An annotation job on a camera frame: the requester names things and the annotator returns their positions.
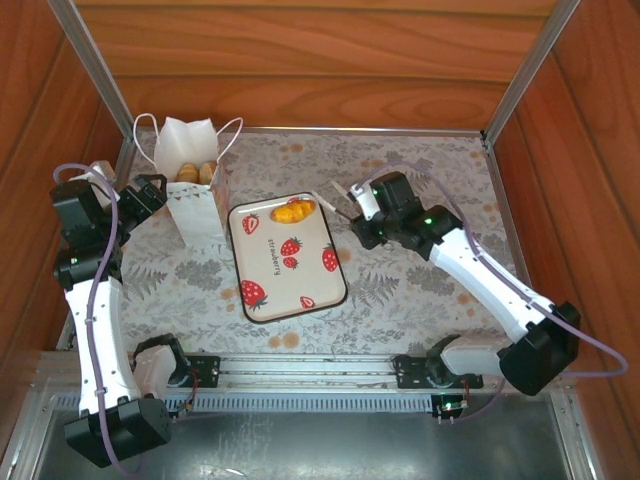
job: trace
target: strawberry tray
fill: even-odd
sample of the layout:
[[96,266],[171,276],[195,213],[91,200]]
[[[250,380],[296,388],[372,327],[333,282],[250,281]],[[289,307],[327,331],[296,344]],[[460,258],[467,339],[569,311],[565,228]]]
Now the strawberry tray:
[[[316,208],[298,223],[283,224],[271,212],[294,200]],[[229,212],[229,232],[242,306],[256,323],[334,307],[347,298],[324,212],[309,193],[238,205]]]

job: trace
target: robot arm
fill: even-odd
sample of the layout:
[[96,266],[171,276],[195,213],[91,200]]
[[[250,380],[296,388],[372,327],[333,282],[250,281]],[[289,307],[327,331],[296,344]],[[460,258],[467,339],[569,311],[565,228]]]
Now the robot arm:
[[[167,384],[188,375],[186,357],[173,335],[156,337],[136,350],[132,373],[122,344],[121,246],[130,232],[166,202],[166,178],[138,175],[139,190],[128,186],[117,205],[105,204],[96,195],[91,178],[60,183],[51,191],[53,205],[62,222],[65,246],[56,257],[54,275],[65,290],[78,340],[82,374],[80,418],[65,425],[67,443],[99,467],[111,463],[100,428],[100,406],[87,327],[92,322],[98,371],[102,377],[104,414],[113,451],[118,459],[150,450],[171,438],[169,416],[163,401]],[[159,181],[160,188],[152,182]],[[100,278],[92,319],[87,302],[94,276],[109,241],[110,215],[103,209],[118,209],[116,245]]]
[[[458,280],[500,322],[507,340],[447,337],[439,342],[433,365],[435,384],[451,383],[464,374],[503,375],[518,390],[537,394],[562,372],[578,353],[577,338],[531,308],[483,265],[469,244],[462,222],[449,210],[435,206],[425,211],[407,178],[393,172],[371,184],[351,188],[363,214],[351,228],[362,245],[371,249],[389,240],[417,252]],[[537,304],[549,308],[578,327],[580,315],[565,303],[556,307],[504,269],[484,249],[482,255]]]

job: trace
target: strawberry print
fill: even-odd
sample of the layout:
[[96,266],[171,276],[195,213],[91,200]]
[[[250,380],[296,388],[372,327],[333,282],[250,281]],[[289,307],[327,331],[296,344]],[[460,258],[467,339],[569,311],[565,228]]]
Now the strawberry print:
[[283,257],[295,255],[300,251],[301,246],[302,242],[296,237],[292,237],[282,244],[282,247],[280,248],[280,255],[282,255]]
[[309,297],[300,297],[300,305],[302,305],[302,308],[313,308],[316,306],[316,302]]
[[293,257],[286,257],[284,260],[282,260],[282,263],[284,263],[285,267],[291,268],[293,270],[298,268],[298,261]]
[[333,249],[333,245],[330,243],[324,247],[322,251],[322,263],[324,264],[324,268],[330,272],[338,268],[338,257],[336,251]]
[[242,290],[242,299],[247,306],[251,307],[251,310],[255,312],[256,308],[260,308],[263,305],[266,305],[267,296],[264,293],[264,290],[260,285],[256,282],[252,282],[251,280],[243,280],[240,283],[240,287]]
[[247,235],[251,235],[253,232],[255,232],[256,228],[258,228],[258,225],[260,225],[260,219],[255,213],[247,215],[242,219],[242,228]]

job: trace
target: wooden wall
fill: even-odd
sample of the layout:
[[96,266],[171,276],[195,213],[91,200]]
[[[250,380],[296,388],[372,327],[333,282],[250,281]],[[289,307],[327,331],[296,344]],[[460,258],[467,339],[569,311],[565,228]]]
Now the wooden wall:
[[114,161],[122,136],[43,0],[0,1],[0,453],[41,350],[66,317],[49,190],[65,162]]
[[[534,285],[629,372],[579,393],[606,478],[640,477],[640,10],[583,0],[495,146]],[[616,368],[584,343],[579,369]]]
[[135,115],[483,129],[556,0],[78,0]]

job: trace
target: white paper bag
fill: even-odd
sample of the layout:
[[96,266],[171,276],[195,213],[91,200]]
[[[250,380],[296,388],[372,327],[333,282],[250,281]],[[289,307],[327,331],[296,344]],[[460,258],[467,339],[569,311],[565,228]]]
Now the white paper bag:
[[202,247],[226,240],[229,181],[223,161],[211,185],[188,182],[167,184],[167,207],[184,243]]
[[[152,118],[156,131],[154,159],[142,150],[136,137],[137,122],[143,116]],[[240,122],[238,131],[223,152],[218,154],[217,135],[236,121]],[[134,122],[133,138],[140,153],[154,165],[158,173],[167,177],[167,207],[186,245],[205,247],[228,241],[226,219],[229,213],[229,178],[222,156],[238,137],[242,123],[242,118],[233,119],[216,134],[209,119],[185,123],[167,117],[160,132],[151,114],[143,113]],[[184,164],[191,163],[199,169],[211,161],[218,163],[211,184],[173,181]]]

